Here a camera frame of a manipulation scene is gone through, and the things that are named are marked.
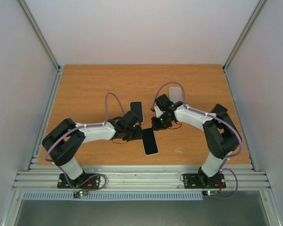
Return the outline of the black phone dark edge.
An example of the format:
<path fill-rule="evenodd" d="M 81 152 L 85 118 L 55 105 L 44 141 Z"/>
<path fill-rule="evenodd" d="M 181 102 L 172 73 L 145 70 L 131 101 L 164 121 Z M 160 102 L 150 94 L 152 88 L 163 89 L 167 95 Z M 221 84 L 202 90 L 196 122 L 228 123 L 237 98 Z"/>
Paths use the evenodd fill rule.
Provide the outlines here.
<path fill-rule="evenodd" d="M 136 115 L 138 118 L 138 123 L 143 123 L 143 106 L 141 101 L 132 101 L 130 102 L 130 110 Z"/>

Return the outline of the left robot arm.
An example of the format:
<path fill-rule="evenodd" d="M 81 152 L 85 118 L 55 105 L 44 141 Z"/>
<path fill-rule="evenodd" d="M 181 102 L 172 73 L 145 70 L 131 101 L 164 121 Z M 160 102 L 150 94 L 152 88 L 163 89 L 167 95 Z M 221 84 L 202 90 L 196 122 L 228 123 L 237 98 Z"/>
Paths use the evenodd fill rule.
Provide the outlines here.
<path fill-rule="evenodd" d="M 75 159 L 79 147 L 84 143 L 98 140 L 141 139 L 142 122 L 143 116 L 133 111 L 107 122 L 94 124 L 81 124 L 70 118 L 64 119 L 42 140 L 42 146 L 47 151 L 45 160 L 52 161 L 61 168 L 70 184 L 81 187 L 85 184 L 86 174 Z"/>

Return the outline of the white phone case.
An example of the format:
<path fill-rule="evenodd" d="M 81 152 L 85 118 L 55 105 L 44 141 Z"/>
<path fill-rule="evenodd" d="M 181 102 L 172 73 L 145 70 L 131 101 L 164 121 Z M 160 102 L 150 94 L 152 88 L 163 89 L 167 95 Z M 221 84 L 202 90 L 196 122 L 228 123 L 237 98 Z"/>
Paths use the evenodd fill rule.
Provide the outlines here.
<path fill-rule="evenodd" d="M 176 103 L 178 101 L 183 101 L 182 99 L 182 90 L 180 87 L 170 87 L 169 88 L 169 99 Z"/>

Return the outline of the black phone pink edge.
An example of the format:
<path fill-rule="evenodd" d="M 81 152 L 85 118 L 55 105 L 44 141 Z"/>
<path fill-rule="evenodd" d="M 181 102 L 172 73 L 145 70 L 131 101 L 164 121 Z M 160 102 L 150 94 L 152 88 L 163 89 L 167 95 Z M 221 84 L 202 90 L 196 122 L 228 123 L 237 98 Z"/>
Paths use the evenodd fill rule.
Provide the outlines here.
<path fill-rule="evenodd" d="M 221 104 L 216 104 L 215 107 L 212 109 L 211 113 L 220 114 L 222 112 L 227 113 L 228 109 Z"/>

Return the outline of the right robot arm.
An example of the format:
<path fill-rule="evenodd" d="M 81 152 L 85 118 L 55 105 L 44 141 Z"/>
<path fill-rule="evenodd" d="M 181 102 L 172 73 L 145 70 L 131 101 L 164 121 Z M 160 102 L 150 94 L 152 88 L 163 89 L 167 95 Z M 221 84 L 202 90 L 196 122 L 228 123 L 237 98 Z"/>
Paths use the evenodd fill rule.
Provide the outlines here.
<path fill-rule="evenodd" d="M 205 163 L 198 170 L 199 182 L 210 186 L 216 175 L 228 160 L 232 152 L 241 146 L 242 140 L 227 109 L 217 104 L 213 112 L 204 112 L 190 107 L 182 101 L 172 102 L 163 94 L 154 100 L 151 118 L 155 131 L 170 128 L 173 122 L 183 122 L 204 132 L 209 154 Z"/>

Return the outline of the black phone silver edge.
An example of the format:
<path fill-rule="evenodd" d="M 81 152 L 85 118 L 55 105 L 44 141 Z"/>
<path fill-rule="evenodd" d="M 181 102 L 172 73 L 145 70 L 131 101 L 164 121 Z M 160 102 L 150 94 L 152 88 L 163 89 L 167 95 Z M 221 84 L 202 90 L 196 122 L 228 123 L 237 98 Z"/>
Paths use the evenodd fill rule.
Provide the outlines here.
<path fill-rule="evenodd" d="M 146 156 L 158 154 L 158 145 L 152 128 L 142 130 L 142 145 Z"/>

